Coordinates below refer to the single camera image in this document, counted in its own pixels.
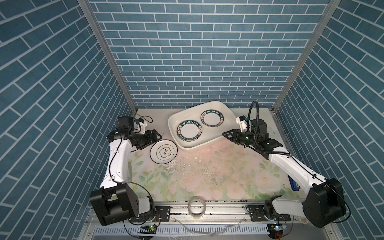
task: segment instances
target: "brick wall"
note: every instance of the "brick wall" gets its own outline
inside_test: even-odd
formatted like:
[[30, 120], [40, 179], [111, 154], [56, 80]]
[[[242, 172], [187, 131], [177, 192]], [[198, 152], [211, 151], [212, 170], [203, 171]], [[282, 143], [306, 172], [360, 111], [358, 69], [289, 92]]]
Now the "brick wall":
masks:
[[91, 0], [139, 108], [271, 107], [329, 0]]
[[345, 239], [384, 239], [383, 13], [342, 0], [278, 110], [296, 155], [342, 183]]
[[0, 1], [0, 239], [78, 237], [127, 111], [76, 0]]

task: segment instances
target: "blue object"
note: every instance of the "blue object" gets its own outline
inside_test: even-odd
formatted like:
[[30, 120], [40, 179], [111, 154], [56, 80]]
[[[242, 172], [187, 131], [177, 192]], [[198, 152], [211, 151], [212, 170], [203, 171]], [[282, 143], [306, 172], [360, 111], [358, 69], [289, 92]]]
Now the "blue object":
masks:
[[293, 180], [290, 176], [288, 176], [288, 179], [289, 179], [289, 183], [291, 184], [292, 190], [299, 191], [300, 190], [299, 184], [297, 184], [297, 182], [295, 182], [295, 180]]

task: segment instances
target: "floral tablecloth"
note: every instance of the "floral tablecloth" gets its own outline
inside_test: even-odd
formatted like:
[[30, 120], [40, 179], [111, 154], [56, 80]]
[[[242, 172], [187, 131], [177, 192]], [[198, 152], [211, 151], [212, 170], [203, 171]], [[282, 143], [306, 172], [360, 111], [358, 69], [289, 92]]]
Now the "floral tablecloth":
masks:
[[[165, 128], [156, 128], [163, 139], [171, 139]], [[268, 127], [270, 138], [281, 142], [277, 130]], [[205, 200], [267, 199], [273, 195], [305, 197], [292, 191], [287, 174], [253, 150], [222, 139], [203, 149], [184, 152], [168, 164], [156, 164], [149, 157], [150, 147], [129, 159], [132, 181], [142, 184], [155, 201], [186, 201], [193, 196]], [[133, 185], [140, 197], [147, 194]]]

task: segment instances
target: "clear tape roll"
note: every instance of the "clear tape roll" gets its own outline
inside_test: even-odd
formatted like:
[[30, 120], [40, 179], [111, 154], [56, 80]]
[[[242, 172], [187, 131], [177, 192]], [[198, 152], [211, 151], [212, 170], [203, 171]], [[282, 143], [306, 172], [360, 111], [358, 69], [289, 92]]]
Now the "clear tape roll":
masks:
[[[193, 213], [191, 211], [191, 205], [192, 203], [194, 202], [200, 202], [203, 204], [203, 211], [199, 214], [196, 214], [196, 213]], [[193, 217], [194, 219], [200, 219], [203, 217], [204, 213], [205, 213], [205, 210], [207, 209], [207, 205], [205, 204], [205, 201], [201, 198], [198, 198], [198, 197], [195, 197], [193, 199], [191, 199], [191, 201], [189, 201], [188, 203], [188, 212], [189, 212], [189, 215], [191, 215], [191, 217]]]

